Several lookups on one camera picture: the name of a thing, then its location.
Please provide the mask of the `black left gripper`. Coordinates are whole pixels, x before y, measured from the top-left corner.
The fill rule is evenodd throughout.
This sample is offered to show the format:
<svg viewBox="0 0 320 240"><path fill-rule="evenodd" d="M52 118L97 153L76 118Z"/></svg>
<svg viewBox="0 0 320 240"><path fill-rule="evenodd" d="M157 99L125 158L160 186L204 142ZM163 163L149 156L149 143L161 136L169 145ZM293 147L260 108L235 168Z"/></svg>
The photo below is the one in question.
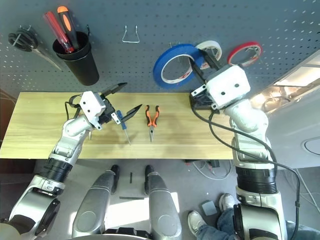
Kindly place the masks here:
<svg viewBox="0 0 320 240"><path fill-rule="evenodd" d="M115 94L118 91L120 91L122 88L124 88L128 83L127 82L121 82L121 83L117 83L111 87L108 87L106 89L104 89L101 92L101 99L105 105L105 109L103 111L103 113L98 117L98 122L99 124L103 125L103 124L107 124L108 122L112 121L112 114L115 112L114 107L112 106L112 104L110 103L110 101L105 98L106 96L110 95L110 94ZM142 104L137 105L136 107L132 108L131 110L129 110L125 116L121 116L119 117L120 123L125 123L126 121L128 121L130 118L132 118L138 111L139 109L142 107Z"/></svg>

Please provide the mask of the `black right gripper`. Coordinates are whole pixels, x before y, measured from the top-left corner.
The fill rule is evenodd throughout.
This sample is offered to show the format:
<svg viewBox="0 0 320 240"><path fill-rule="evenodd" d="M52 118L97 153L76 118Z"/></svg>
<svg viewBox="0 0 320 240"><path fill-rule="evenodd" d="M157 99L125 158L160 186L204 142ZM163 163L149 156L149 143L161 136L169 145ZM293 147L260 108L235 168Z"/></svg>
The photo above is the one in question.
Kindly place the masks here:
<svg viewBox="0 0 320 240"><path fill-rule="evenodd" d="M222 65L212 52L204 50L203 57L211 69L216 69L218 71L222 68ZM191 59L190 65L196 78L200 82L205 83L206 79L204 78L204 72L198 67L196 62ZM207 92L207 86L205 84L201 85L190 93L190 102L192 105L212 105L214 103Z"/></svg>

